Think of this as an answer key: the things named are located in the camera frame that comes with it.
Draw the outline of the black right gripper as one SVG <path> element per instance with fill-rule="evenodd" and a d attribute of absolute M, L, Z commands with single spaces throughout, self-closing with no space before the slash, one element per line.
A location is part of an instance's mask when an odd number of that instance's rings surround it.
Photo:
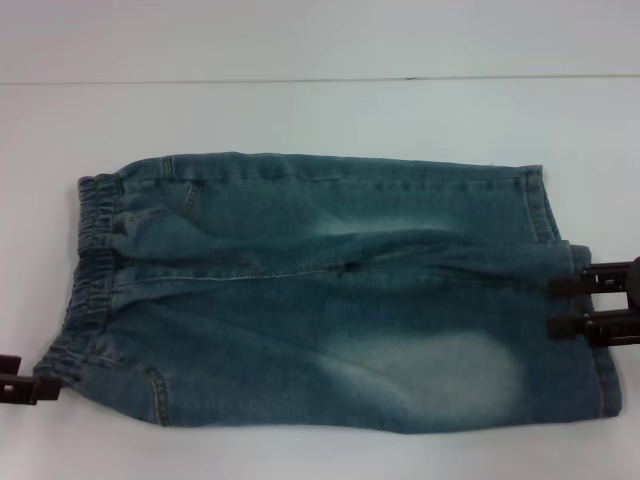
<path fill-rule="evenodd" d="M 627 291 L 630 300 L 640 301 L 640 258 L 633 262 L 590 264 L 570 277 L 551 279 L 552 296 L 580 296 Z M 582 316 L 554 317 L 547 321 L 550 338 L 567 340 L 582 336 L 589 346 L 623 346 L 639 343 L 639 312 L 613 310 Z"/>

